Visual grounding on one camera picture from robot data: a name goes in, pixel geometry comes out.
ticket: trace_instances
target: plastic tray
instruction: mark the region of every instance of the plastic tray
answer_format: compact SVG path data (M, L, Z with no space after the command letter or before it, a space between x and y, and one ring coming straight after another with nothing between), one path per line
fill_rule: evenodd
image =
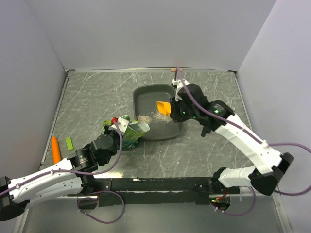
M170 85L148 85L141 86L133 92L134 118L138 116L149 116L150 130L141 138L148 141L169 140L178 137L182 132L182 123L174 123L173 120L166 122L157 120L154 114L158 111L157 101L169 102L170 97L175 95Z

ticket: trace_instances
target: orange cylinder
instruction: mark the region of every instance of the orange cylinder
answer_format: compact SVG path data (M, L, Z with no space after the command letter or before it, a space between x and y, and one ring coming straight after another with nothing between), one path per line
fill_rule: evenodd
M51 147L52 147L54 164L57 164L62 160L62 157L60 156L60 149L59 149L59 145L58 145L58 141L56 137L52 137Z

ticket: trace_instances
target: robotic hand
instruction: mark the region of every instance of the robotic hand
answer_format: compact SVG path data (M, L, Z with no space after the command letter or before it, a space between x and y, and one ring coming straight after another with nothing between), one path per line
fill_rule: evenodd
M113 118L112 122L116 121L122 123L119 124L119 130L123 135L129 121L121 117ZM0 193L10 188L15 189L0 196L0 221L13 219L25 209L52 198L90 193L94 189L94 177L79 172L93 172L98 169L98 165L108 164L111 156L117 153L119 143L116 126L105 126L104 134L51 167L18 179L1 177Z
M217 186L221 188L248 186L264 195L271 195L294 160L293 156L289 153L282 154L270 147L266 141L261 140L224 102L220 100L209 102L199 86L189 84L185 79L173 79L172 86L176 89L175 97L170 98L170 117L174 122L184 122L189 119L198 121L203 126L202 137L211 131L220 134L233 143L254 164L237 169L220 168L213 175L213 186L215 188ZM186 88L209 114L201 111L193 103Z

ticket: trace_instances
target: green block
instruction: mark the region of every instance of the green block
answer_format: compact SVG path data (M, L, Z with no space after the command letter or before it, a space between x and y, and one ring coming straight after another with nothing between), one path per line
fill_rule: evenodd
M67 144L67 148L68 150L73 150L73 144L72 144L72 140L70 137L66 137L66 144Z

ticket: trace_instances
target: wall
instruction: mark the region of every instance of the wall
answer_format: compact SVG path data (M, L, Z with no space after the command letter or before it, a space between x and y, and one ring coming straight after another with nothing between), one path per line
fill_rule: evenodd
M275 0L26 0L65 69L238 70Z
M24 0L2 0L0 22L0 176L17 178L39 168L65 72Z
M268 142L311 147L310 11L308 0L277 0L238 72L251 123ZM299 148L278 149L294 156L280 189L304 190L311 183L311 155ZM282 198L294 232L310 232L311 193Z

